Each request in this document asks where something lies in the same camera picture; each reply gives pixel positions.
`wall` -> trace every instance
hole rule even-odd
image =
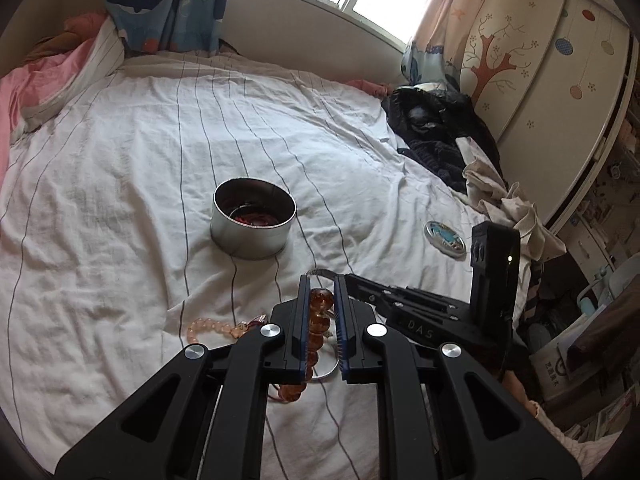
[[[23,0],[0,36],[0,76],[12,70],[43,36],[62,30],[62,0]]]
[[[224,25],[225,40],[251,59],[332,80],[404,82],[401,52],[302,0],[229,0]]]

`metal tin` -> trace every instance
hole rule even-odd
[[[427,222],[424,226],[424,235],[431,245],[447,256],[453,258],[466,256],[465,241],[451,227],[440,222]]]
[[[255,226],[232,218],[237,211],[251,208],[267,211],[278,223]],[[231,256],[269,258],[286,245],[295,216],[296,202],[283,189],[258,178],[233,178],[220,184],[213,194],[211,238]]]

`white bed sheet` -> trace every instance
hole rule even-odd
[[[0,405],[34,457],[53,470],[180,351],[193,319],[269,312],[315,266],[468,300],[469,261],[422,227],[443,221],[469,241],[484,217],[392,138],[380,102],[349,86],[167,54],[126,60],[14,146],[0,192]],[[216,184],[246,174],[298,204],[276,258],[232,260],[210,240]],[[267,413],[263,478],[377,477],[375,387],[336,374]]]

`wardrobe door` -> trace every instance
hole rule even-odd
[[[589,0],[566,0],[552,44],[498,140],[505,179],[547,222],[606,131],[623,85],[628,28]]]
[[[527,94],[564,0],[484,0],[466,43],[460,88],[496,140]]]

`curtain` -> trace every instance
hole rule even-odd
[[[130,50],[215,52],[226,0],[106,0]]]
[[[411,85],[459,89],[462,57],[482,0],[430,0],[402,57]]]

